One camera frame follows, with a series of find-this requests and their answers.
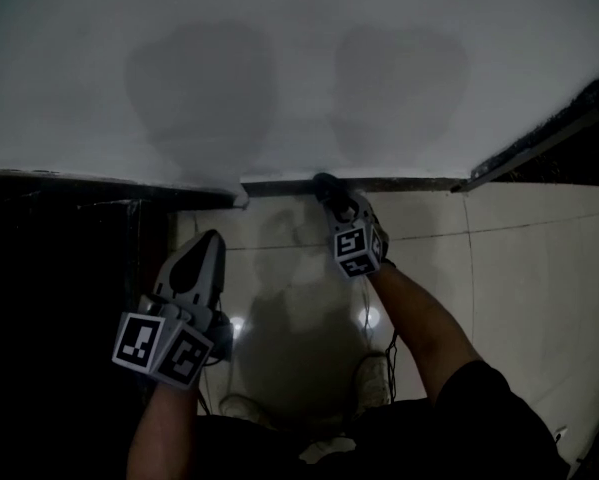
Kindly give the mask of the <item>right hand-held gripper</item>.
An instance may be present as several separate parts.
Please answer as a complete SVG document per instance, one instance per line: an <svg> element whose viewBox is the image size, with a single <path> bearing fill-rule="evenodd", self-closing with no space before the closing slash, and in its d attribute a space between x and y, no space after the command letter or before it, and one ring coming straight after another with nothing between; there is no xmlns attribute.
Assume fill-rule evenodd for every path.
<svg viewBox="0 0 599 480"><path fill-rule="evenodd" d="M344 276L353 279L377 272L386 259L389 238L366 197L358 192L346 197L320 199L331 233L334 261Z"/></svg>

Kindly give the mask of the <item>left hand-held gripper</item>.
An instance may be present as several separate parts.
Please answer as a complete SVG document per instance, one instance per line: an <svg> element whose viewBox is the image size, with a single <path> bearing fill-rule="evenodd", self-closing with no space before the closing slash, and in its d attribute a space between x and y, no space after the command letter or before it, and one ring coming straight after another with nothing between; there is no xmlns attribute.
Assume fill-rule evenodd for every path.
<svg viewBox="0 0 599 480"><path fill-rule="evenodd" d="M216 309L225 281L226 245L216 230L196 235L162 265L153 293L120 318L112 361L182 390L202 369L232 355L232 323ZM172 302L193 302L188 308Z"/></svg>

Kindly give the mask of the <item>person's right forearm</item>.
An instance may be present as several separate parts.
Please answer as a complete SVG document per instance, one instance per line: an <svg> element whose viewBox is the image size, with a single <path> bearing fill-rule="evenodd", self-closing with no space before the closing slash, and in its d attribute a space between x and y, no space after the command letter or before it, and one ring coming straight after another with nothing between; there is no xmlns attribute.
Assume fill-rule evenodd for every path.
<svg viewBox="0 0 599 480"><path fill-rule="evenodd" d="M369 280L435 403L451 376L480 355L443 305L395 266L384 263Z"/></svg>

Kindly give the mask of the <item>person's left forearm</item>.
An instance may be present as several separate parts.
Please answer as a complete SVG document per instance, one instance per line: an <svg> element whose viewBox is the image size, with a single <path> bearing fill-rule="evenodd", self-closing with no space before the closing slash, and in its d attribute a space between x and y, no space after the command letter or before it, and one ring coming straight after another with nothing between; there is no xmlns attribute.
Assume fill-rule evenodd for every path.
<svg viewBox="0 0 599 480"><path fill-rule="evenodd" d="M190 480L196 454L198 387L159 383L135 431L126 480Z"/></svg>

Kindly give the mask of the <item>person's left white shoe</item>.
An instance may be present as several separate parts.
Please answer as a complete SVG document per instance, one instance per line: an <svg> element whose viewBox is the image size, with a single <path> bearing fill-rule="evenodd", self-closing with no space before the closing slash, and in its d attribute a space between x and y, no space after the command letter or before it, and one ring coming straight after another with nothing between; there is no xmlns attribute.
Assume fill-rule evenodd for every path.
<svg viewBox="0 0 599 480"><path fill-rule="evenodd" d="M224 417L236 418L268 429L275 429L268 413L254 400L240 394L230 394L224 397L219 403L219 411Z"/></svg>

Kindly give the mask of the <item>person's white shoe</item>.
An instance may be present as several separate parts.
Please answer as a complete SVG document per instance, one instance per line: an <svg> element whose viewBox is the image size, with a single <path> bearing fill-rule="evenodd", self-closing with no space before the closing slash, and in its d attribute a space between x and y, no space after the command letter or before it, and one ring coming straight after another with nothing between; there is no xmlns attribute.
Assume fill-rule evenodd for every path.
<svg viewBox="0 0 599 480"><path fill-rule="evenodd" d="M230 394L224 397L219 403L219 411L224 417L236 418L268 429L275 429L268 413L254 400L240 394Z"/></svg>
<svg viewBox="0 0 599 480"><path fill-rule="evenodd" d="M371 353L361 360L354 374L355 416L390 402L388 360L382 353Z"/></svg>

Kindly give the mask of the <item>black wooden cabinet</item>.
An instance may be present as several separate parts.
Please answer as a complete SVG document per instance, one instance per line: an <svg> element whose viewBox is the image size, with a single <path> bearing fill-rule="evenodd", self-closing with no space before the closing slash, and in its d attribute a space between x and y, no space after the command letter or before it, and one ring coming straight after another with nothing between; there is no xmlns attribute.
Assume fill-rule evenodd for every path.
<svg viewBox="0 0 599 480"><path fill-rule="evenodd" d="M0 173L0 480L124 480L150 383L111 356L169 216L234 196Z"/></svg>

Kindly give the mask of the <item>person's right white shoe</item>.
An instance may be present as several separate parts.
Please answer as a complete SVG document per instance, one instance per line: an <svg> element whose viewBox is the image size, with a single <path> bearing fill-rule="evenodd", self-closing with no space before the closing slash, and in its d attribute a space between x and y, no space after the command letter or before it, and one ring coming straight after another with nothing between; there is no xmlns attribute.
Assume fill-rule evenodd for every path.
<svg viewBox="0 0 599 480"><path fill-rule="evenodd" d="M355 416L390 402L388 360L382 353L371 353L361 360L354 374Z"/></svg>

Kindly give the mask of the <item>person's black clothing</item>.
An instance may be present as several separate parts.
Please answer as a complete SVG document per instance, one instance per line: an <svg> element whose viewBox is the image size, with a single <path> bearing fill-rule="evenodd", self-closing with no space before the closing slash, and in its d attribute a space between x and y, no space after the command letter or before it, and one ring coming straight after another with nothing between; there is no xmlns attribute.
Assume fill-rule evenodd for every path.
<svg viewBox="0 0 599 480"><path fill-rule="evenodd" d="M193 480L567 480L551 432L506 379L471 362L436 402L405 400L351 423L351 451L309 464L298 437L254 423L201 416Z"/></svg>

